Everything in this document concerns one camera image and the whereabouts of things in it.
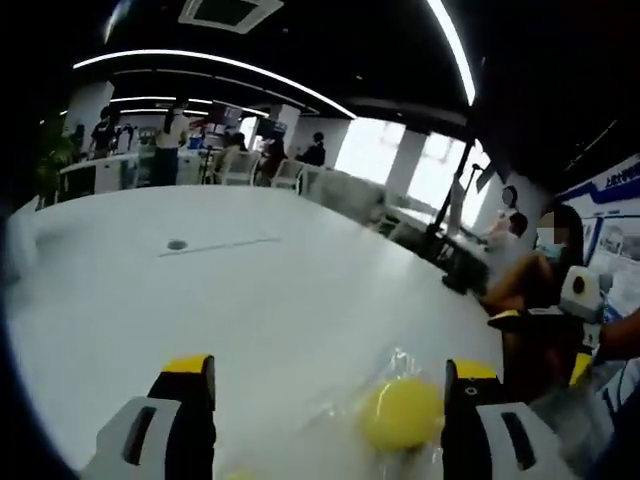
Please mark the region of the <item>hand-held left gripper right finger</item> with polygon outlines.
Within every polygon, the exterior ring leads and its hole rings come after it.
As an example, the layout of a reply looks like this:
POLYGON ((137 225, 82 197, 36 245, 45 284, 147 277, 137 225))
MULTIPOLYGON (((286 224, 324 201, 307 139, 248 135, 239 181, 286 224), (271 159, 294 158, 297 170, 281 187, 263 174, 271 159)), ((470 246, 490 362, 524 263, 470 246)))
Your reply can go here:
POLYGON ((571 479, 560 441, 524 403, 505 400, 495 372, 477 362, 446 362, 445 479, 571 479))

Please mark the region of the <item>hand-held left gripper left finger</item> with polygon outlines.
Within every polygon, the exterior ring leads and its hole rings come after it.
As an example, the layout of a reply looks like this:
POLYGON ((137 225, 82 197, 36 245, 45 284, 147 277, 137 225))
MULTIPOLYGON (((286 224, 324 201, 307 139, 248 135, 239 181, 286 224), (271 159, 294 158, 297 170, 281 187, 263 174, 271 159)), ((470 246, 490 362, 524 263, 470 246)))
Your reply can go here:
POLYGON ((179 357, 102 427, 81 479, 212 479, 215 358, 179 357))

